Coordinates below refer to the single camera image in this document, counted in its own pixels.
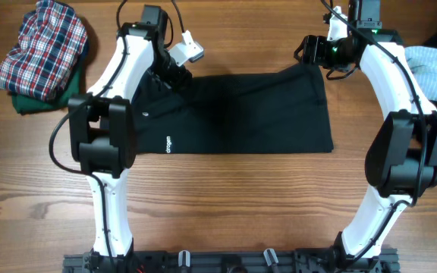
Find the wooden table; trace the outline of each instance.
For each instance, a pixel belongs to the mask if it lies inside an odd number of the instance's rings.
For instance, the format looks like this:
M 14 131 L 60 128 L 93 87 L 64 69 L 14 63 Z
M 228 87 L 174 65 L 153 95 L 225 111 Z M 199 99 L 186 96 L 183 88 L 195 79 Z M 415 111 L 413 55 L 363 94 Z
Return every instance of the wooden table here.
M 167 1 L 161 5 L 178 26 Z M 0 62 L 17 41 L 32 0 L 0 0 Z M 115 50 L 117 1 L 72 1 L 93 44 L 86 86 Z M 343 8 L 346 1 L 341 1 Z M 276 72 L 295 63 L 305 35 L 325 35 L 319 1 L 179 1 L 185 27 L 206 49 L 188 65 L 195 76 Z M 121 21 L 140 18 L 143 1 L 124 6 Z M 408 45 L 437 31 L 437 1 L 384 1 L 385 28 Z M 134 248 L 221 251 L 330 246 L 353 218 L 367 182 L 363 162 L 382 115 L 366 77 L 327 82 L 335 150 L 315 155 L 139 155 L 128 185 Z M 0 90 L 0 272 L 60 272 L 64 254 L 93 245 L 90 188 L 48 156 L 49 135 L 65 111 L 21 117 Z M 58 157 L 71 160 L 65 127 Z M 407 210 L 386 239 L 403 272 L 437 272 L 437 187 Z

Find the green cloth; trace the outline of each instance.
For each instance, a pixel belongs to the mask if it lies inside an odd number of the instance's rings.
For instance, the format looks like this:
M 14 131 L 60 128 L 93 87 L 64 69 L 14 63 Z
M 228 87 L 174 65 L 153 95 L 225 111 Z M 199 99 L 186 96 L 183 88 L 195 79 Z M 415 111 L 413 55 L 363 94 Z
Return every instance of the green cloth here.
M 83 62 L 77 63 L 75 71 L 72 71 L 71 79 L 68 82 L 67 89 L 55 101 L 48 103 L 23 95 L 12 96 L 14 110 L 18 114 L 30 114 L 41 111 L 52 111 L 67 107 L 68 100 L 72 95 L 79 93 L 80 74 L 82 72 Z

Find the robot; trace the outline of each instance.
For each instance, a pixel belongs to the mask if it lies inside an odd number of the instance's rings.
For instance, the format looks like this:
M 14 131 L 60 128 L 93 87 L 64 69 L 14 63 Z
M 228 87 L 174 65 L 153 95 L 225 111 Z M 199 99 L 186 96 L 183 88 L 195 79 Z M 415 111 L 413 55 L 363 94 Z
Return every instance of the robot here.
M 406 69 L 397 32 L 382 29 L 380 0 L 350 0 L 348 15 L 333 8 L 332 2 L 321 2 L 329 10 L 323 17 L 329 33 L 305 37 L 294 57 L 329 69 L 329 80 L 360 69 L 373 85 L 385 120 L 366 154 L 365 197 L 335 242 L 325 249 L 289 252 L 134 252 L 126 204 L 127 176 L 136 149 L 130 101 L 144 74 L 177 92 L 186 88 L 192 76 L 184 63 L 203 57 L 202 46 L 183 27 L 183 41 L 167 50 L 168 15 L 160 7 L 145 5 L 140 22 L 122 26 L 118 22 L 116 51 L 104 74 L 86 95 L 71 99 L 69 114 L 50 140 L 56 165 L 87 176 L 96 219 L 92 250 L 65 256 L 64 273 L 399 272 L 397 250 L 383 249 L 382 242 L 401 213 L 437 185 L 437 111 Z M 334 71 L 350 72 L 330 77 Z M 53 155 L 53 141 L 66 119 L 72 156 L 81 170 L 66 168 Z M 89 126 L 99 120 L 106 126 Z M 421 149 L 410 148 L 413 138 L 420 140 Z

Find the plaid cloth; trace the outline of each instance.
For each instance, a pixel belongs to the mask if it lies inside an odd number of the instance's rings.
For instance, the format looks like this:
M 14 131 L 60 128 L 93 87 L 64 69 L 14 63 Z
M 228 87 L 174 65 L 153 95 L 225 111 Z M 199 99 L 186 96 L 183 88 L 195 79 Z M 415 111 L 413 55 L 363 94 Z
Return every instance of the plaid cloth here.
M 49 102 L 63 92 L 87 33 L 66 4 L 38 1 L 0 65 L 0 89 Z

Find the black cable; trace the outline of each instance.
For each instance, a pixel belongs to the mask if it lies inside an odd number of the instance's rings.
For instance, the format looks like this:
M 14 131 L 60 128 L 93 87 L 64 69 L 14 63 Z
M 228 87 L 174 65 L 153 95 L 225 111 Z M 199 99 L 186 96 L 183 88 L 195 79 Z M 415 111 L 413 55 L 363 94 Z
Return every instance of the black cable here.
M 174 31 L 173 31 L 173 21 L 171 20 L 171 18 L 168 16 L 168 20 L 170 21 L 170 28 L 171 28 L 171 41 L 167 44 L 165 44 L 165 49 L 167 49 L 168 47 L 171 46 L 171 44 L 173 43 L 173 36 L 174 36 Z
M 362 33 L 361 31 L 359 31 L 355 26 L 353 26 L 352 24 L 348 23 L 342 16 L 340 16 L 340 14 L 338 14 L 337 12 L 335 12 L 333 10 L 332 7 L 328 6 L 328 4 L 325 2 L 325 0 L 320 0 L 321 3 L 323 3 L 323 5 L 333 14 L 335 15 L 341 22 L 343 22 L 344 24 L 346 24 L 351 31 L 355 32 L 357 35 L 363 37 L 365 40 L 367 40 L 368 42 L 372 43 L 373 45 L 375 45 L 377 48 L 379 48 L 382 52 L 384 52 L 390 59 L 392 59 L 392 61 L 401 69 L 404 77 L 406 78 L 406 81 L 409 85 L 410 91 L 412 92 L 413 95 L 413 102 L 417 108 L 417 111 L 419 112 L 419 116 L 420 116 L 420 124 L 421 124 L 421 156 L 420 156 L 420 163 L 419 163 L 419 167 L 417 169 L 417 176 L 416 176 L 416 187 L 414 188 L 414 193 L 413 193 L 413 201 L 411 203 L 408 203 L 406 201 L 399 201 L 396 202 L 393 206 L 391 211 L 388 214 L 388 217 L 384 220 L 384 222 L 382 223 L 382 226 L 380 227 L 379 231 L 376 233 L 376 235 L 374 236 L 374 238 L 370 241 L 369 245 L 366 246 L 363 251 L 360 252 L 359 255 L 357 255 L 354 260 L 352 260 L 352 262 L 345 266 L 342 270 L 340 270 L 337 273 L 343 272 L 345 270 L 348 269 L 348 267 L 350 267 L 351 265 L 353 265 L 355 262 L 357 262 L 359 259 L 362 258 L 362 256 L 364 256 L 375 244 L 376 241 L 380 238 L 380 236 L 382 236 L 382 233 L 384 232 L 385 228 L 387 227 L 387 224 L 390 222 L 392 216 L 394 215 L 397 207 L 400 204 L 405 204 L 406 206 L 410 206 L 410 207 L 414 207 L 417 204 L 417 200 L 419 197 L 419 192 L 420 192 L 420 188 L 422 185 L 422 177 L 423 177 L 423 169 L 424 169 L 424 165 L 426 163 L 426 150 L 427 150 L 427 126 L 426 126 L 426 120 L 424 119 L 424 113 L 423 113 L 423 109 L 421 108 L 421 103 L 419 101 L 419 96 L 417 95 L 416 89 L 414 88 L 414 84 L 413 81 L 411 80 L 409 73 L 407 72 L 406 68 L 403 66 L 403 64 L 399 61 L 399 59 L 394 56 L 392 53 L 390 53 L 387 49 L 385 49 L 383 46 L 381 46 L 378 42 L 376 42 L 374 39 L 372 39 L 371 37 L 368 37 L 367 35 L 365 35 L 364 33 Z
M 334 70 L 330 70 L 327 74 L 326 74 L 326 79 L 327 80 L 343 80 L 348 78 L 350 75 L 352 75 L 355 71 L 357 71 L 358 67 L 354 67 L 352 70 L 348 71 L 348 73 L 346 73 L 345 75 L 339 76 L 339 77 L 330 77 L 330 75 L 332 75 L 333 72 L 335 72 Z
M 68 167 L 63 166 L 63 164 L 61 164 L 57 158 L 55 157 L 55 151 L 54 151 L 54 146 L 55 146 L 55 139 L 57 137 L 58 132 L 60 131 L 61 127 L 63 126 L 63 124 L 65 123 L 65 121 L 67 121 L 72 115 L 74 115 L 76 112 L 78 112 L 79 110 L 81 110 L 82 108 L 88 106 L 94 99 L 98 99 L 100 96 L 104 95 L 104 93 L 106 93 L 110 88 L 111 85 L 114 83 L 115 78 L 119 75 L 119 72 L 122 69 L 122 66 L 124 65 L 124 62 L 126 60 L 126 56 L 127 56 L 127 41 L 125 39 L 124 36 L 122 36 L 121 32 L 121 25 L 119 23 L 119 14 L 121 12 L 122 7 L 124 6 L 124 4 L 126 3 L 127 0 L 123 0 L 122 3 L 119 5 L 119 8 L 116 12 L 116 24 L 118 25 L 118 34 L 119 36 L 122 38 L 122 42 L 123 42 L 123 52 L 122 52 L 122 57 L 121 60 L 119 61 L 119 64 L 117 66 L 117 68 L 115 69 L 114 73 L 111 75 L 111 77 L 109 78 L 109 81 L 107 82 L 107 84 L 102 88 L 102 91 L 97 93 L 95 96 L 93 97 L 89 97 L 85 102 L 81 103 L 80 105 L 78 105 L 73 111 L 67 113 L 57 124 L 57 126 L 55 127 L 55 129 L 52 132 L 52 135 L 50 136 L 50 141 L 49 141 L 49 154 L 50 154 L 50 158 L 52 159 L 53 163 L 55 165 L 57 165 L 57 167 L 59 167 L 60 169 L 64 170 L 64 171 L 68 171 L 72 174 L 82 174 L 82 175 L 88 175 L 90 177 L 92 177 L 94 180 L 96 180 L 97 184 L 99 185 L 100 188 L 100 194 L 101 194 L 101 202 L 102 202 L 102 225 L 104 228 L 104 238 L 105 238 L 105 245 L 107 248 L 107 252 L 109 255 L 109 260 L 111 263 L 111 267 L 115 268 L 115 264 L 114 264 L 114 257 L 112 256 L 112 250 L 111 250 L 111 243 L 109 240 L 109 229 L 107 226 L 107 211 L 105 209 L 105 186 L 102 181 L 94 174 L 84 174 L 82 171 L 80 170 L 74 170 Z
M 181 19 L 180 9 L 178 8 L 178 5 L 176 5 L 176 2 L 174 0 L 171 0 L 171 3 L 173 3 L 174 9 L 176 10 L 176 13 L 178 13 L 178 19 L 180 20 L 181 32 L 185 33 L 185 28 L 183 27 L 183 20 Z

